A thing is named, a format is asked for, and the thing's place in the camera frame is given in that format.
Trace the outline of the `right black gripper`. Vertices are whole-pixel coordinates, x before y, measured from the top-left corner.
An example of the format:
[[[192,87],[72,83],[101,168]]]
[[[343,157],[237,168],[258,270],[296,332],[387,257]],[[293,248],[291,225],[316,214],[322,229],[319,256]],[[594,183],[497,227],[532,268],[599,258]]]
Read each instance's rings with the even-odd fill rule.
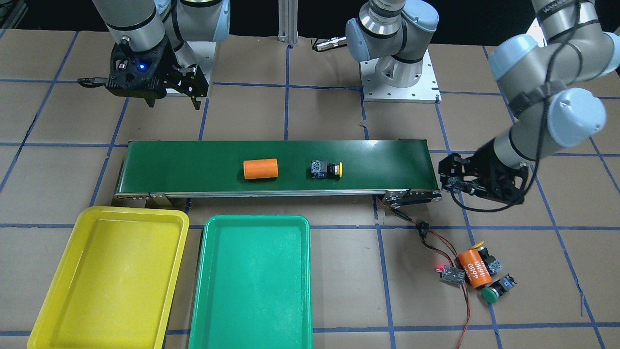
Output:
[[[77,83],[84,88],[104,86],[115,96],[143,99],[150,108],[166,97],[166,88],[170,88],[190,97],[194,109],[200,110],[209,83],[199,64],[175,67],[168,37],[146,51],[134,51],[130,44],[130,37],[121,37],[114,45],[108,78],[78,78]]]

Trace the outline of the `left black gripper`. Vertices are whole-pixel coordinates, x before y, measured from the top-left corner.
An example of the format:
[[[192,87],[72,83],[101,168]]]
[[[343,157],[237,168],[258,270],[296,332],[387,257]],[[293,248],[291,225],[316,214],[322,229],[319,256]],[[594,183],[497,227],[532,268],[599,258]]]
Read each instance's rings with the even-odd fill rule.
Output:
[[[496,201],[501,204],[522,204],[529,170],[518,165],[505,165],[496,155],[494,141],[479,148],[471,157],[451,153],[438,164],[441,187],[457,193]]]

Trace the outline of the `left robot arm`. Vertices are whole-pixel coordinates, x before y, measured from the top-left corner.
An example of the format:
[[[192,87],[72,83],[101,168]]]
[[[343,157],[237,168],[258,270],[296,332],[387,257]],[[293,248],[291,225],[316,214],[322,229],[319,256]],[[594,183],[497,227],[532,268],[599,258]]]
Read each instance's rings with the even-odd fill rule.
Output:
[[[500,44],[487,62],[517,119],[472,156],[452,153],[440,161],[441,187],[501,203],[522,204],[540,162],[574,147],[606,124],[601,100],[576,82],[618,68],[619,36],[605,32],[589,0],[534,0],[544,47],[527,33]],[[352,57],[376,60],[374,72],[394,88],[409,88],[423,71],[423,56],[438,27],[437,10],[422,0],[370,0],[347,21]]]

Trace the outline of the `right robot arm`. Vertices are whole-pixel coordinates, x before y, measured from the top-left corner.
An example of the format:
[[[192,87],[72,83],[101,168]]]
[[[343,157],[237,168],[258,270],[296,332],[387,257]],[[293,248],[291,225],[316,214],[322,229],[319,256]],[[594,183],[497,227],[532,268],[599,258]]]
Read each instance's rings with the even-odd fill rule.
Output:
[[[104,87],[153,107],[168,90],[200,109],[209,82],[191,42],[222,42],[230,34],[228,0],[95,0],[115,44],[108,77],[79,78],[84,88]]]

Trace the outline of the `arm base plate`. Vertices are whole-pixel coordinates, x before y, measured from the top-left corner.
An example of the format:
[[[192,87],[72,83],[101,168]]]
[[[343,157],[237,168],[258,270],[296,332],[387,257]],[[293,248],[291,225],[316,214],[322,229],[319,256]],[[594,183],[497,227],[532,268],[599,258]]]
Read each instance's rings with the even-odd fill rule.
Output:
[[[416,63],[393,57],[359,63],[364,99],[367,102],[437,103],[442,97],[428,51]]]
[[[183,46],[175,49],[177,62],[183,68],[197,64],[208,82],[211,81],[213,66],[215,64],[217,43],[190,41],[184,42]]]

